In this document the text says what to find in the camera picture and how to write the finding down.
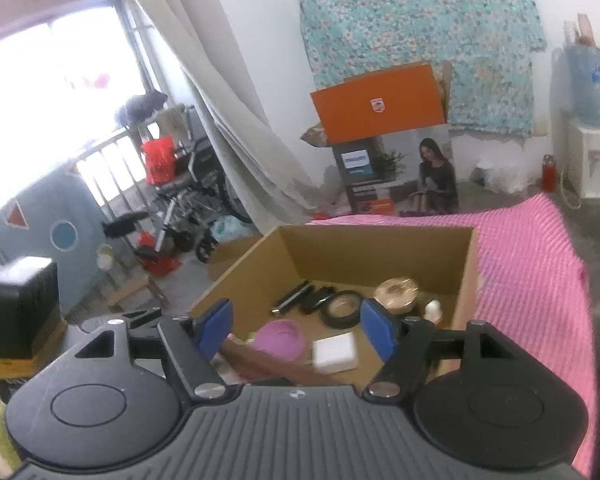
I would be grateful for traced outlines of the gold lid cosmetic jar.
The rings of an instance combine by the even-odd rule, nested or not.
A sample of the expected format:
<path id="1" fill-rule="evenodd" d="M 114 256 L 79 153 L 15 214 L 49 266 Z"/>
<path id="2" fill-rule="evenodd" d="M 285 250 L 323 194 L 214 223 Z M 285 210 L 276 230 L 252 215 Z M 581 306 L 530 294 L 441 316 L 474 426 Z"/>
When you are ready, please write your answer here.
<path id="1" fill-rule="evenodd" d="M 412 278 L 390 278 L 374 291 L 374 299 L 395 315 L 411 312 L 416 307 L 419 286 Z"/>

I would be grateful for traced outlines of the black electrical tape roll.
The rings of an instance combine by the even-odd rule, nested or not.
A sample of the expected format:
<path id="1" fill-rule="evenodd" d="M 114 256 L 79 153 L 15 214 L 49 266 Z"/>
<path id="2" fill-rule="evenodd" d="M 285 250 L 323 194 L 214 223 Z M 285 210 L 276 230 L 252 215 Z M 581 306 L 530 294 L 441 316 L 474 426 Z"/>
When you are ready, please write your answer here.
<path id="1" fill-rule="evenodd" d="M 335 330 L 357 326 L 361 319 L 363 296 L 354 290 L 336 292 L 320 307 L 322 322 Z"/>

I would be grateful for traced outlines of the white power adapter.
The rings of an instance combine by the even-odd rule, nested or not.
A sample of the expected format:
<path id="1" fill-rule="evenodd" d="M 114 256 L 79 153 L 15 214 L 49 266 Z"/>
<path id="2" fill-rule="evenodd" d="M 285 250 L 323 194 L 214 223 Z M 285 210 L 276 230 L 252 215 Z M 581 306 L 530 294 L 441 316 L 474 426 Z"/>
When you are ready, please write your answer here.
<path id="1" fill-rule="evenodd" d="M 313 367 L 323 374 L 337 374 L 358 366 L 355 336 L 344 333 L 323 338 L 312 344 Z"/>

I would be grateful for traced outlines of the pink plastic bowl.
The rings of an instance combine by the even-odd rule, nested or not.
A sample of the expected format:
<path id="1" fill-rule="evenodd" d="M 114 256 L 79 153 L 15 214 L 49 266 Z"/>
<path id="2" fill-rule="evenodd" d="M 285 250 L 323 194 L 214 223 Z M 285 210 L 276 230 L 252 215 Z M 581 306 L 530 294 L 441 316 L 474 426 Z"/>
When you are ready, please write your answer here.
<path id="1" fill-rule="evenodd" d="M 251 347 L 273 358 L 294 362 L 306 352 L 306 337 L 291 320 L 268 322 L 254 334 Z"/>

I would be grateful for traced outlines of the green glue stick tube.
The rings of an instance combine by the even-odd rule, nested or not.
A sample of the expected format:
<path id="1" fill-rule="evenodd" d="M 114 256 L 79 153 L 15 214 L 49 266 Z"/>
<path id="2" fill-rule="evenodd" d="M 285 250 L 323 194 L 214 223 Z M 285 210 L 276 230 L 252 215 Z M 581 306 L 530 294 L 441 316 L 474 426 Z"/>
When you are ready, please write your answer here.
<path id="1" fill-rule="evenodd" d="M 295 288 L 287 292 L 283 298 L 276 301 L 271 309 L 272 315 L 283 315 L 298 304 L 303 298 L 306 298 L 314 291 L 314 285 L 310 281 L 303 281 Z"/>

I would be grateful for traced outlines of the black rectangular case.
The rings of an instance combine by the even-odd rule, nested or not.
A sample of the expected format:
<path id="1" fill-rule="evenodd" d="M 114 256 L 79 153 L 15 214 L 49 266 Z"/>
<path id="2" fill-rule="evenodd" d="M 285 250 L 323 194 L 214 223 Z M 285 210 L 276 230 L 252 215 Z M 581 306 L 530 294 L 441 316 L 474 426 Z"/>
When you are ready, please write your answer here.
<path id="1" fill-rule="evenodd" d="M 299 304 L 300 311 L 303 314 L 311 314 L 320 310 L 322 305 L 335 295 L 334 286 L 323 286 L 307 294 Z"/>

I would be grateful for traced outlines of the green dropper bottle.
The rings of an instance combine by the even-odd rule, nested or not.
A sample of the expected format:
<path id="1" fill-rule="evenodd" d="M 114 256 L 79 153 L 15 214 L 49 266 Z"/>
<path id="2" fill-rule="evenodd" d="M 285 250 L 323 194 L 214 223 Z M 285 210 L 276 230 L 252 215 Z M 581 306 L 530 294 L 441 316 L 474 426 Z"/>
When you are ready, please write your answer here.
<path id="1" fill-rule="evenodd" d="M 437 299 L 430 300 L 424 307 L 422 317 L 434 324 L 438 324 L 442 321 L 442 307 L 441 302 Z"/>

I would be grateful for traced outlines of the small wooden stool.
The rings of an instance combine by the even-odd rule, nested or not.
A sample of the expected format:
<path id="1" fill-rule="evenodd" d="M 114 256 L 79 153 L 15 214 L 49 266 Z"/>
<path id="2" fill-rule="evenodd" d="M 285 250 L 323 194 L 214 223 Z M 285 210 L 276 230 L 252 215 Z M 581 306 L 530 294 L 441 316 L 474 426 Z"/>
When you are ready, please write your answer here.
<path id="1" fill-rule="evenodd" d="M 159 287 L 157 282 L 148 274 L 141 278 L 130 278 L 122 286 L 116 289 L 107 299 L 107 308 L 112 313 L 122 311 L 122 301 L 128 300 L 143 290 L 149 292 L 161 309 L 169 307 L 169 300 Z"/>

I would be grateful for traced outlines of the small brown cardboard box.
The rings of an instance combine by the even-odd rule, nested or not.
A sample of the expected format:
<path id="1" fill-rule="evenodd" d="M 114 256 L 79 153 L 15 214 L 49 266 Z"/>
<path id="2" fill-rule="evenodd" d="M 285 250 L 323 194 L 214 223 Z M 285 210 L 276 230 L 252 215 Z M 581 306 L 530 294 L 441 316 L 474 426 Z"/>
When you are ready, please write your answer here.
<path id="1" fill-rule="evenodd" d="M 206 264 L 208 277 L 212 282 L 217 281 L 234 263 L 256 244 L 261 235 L 251 235 L 231 242 L 222 243 L 213 249 Z"/>

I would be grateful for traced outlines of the large brown cardboard box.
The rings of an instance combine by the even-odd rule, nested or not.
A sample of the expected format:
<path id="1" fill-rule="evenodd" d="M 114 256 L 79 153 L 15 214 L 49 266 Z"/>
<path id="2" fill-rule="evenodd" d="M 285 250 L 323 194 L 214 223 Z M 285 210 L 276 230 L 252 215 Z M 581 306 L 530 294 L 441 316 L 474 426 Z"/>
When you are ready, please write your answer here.
<path id="1" fill-rule="evenodd" d="M 372 296 L 389 278 L 412 278 L 418 299 L 442 303 L 441 327 L 461 330 L 474 316 L 478 238 L 467 228 L 441 226 L 282 226 L 261 237 L 194 303 L 201 315 L 220 299 L 233 304 L 232 338 L 248 337 L 274 321 L 277 300 L 303 281 Z M 382 362 L 362 328 L 351 330 L 358 349 L 354 370 L 329 374 L 363 389 Z"/>

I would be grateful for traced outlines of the folded wheelchair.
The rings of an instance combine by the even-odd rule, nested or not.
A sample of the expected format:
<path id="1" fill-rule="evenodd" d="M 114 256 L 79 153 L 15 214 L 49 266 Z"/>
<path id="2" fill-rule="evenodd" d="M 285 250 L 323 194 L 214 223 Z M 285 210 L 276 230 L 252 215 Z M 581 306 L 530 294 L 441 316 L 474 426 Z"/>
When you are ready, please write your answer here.
<path id="1" fill-rule="evenodd" d="M 153 274 L 170 272 L 175 257 L 186 252 L 206 263 L 222 236 L 252 225 L 211 142 L 194 139 L 186 108 L 167 108 L 167 99 L 152 90 L 118 111 L 120 126 L 140 136 L 140 158 L 155 199 L 143 211 L 102 224 L 108 240 L 136 233 L 134 255 Z"/>

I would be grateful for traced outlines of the pink checkered tablecloth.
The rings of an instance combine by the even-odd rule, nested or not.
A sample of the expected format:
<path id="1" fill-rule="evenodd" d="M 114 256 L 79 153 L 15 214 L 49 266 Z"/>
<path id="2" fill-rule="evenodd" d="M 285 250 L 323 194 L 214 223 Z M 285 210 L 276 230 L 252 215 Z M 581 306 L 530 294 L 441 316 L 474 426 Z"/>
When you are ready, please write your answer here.
<path id="1" fill-rule="evenodd" d="M 597 429 L 597 374 L 588 274 L 562 214 L 544 195 L 473 214 L 398 218 L 342 216 L 332 224 L 467 226 L 478 234 L 481 278 L 476 315 L 524 348 L 582 398 L 588 430 L 573 467 L 591 477 Z"/>

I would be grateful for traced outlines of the blue patterned cushion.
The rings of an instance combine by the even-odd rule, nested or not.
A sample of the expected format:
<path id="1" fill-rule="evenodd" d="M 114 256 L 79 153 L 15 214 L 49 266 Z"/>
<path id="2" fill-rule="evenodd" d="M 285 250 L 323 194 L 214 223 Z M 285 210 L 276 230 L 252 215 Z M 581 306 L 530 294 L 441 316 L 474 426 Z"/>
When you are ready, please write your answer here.
<path id="1" fill-rule="evenodd" d="M 112 289 L 96 256 L 108 219 L 78 164 L 67 162 L 0 208 L 0 268 L 24 256 L 51 258 L 58 267 L 61 312 L 91 309 Z"/>

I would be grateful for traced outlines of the orange product box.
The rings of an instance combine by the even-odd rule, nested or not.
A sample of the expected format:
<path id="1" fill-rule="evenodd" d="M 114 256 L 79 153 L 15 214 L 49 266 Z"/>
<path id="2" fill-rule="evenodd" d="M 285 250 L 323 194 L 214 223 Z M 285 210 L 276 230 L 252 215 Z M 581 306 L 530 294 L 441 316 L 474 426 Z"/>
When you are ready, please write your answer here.
<path id="1" fill-rule="evenodd" d="M 452 64 L 376 70 L 317 90 L 320 122 L 301 140 L 335 157 L 351 211 L 457 214 L 460 198 L 446 120 Z"/>

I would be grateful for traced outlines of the teal patterned wall cloth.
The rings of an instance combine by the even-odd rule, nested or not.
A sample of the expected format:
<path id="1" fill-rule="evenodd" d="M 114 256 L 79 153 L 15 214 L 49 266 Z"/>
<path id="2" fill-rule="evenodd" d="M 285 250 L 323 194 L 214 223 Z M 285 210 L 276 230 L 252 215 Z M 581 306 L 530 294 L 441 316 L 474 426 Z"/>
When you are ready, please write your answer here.
<path id="1" fill-rule="evenodd" d="M 546 48 L 534 0 L 299 0 L 314 84 L 426 62 L 451 66 L 455 130 L 530 136 L 532 55 Z"/>

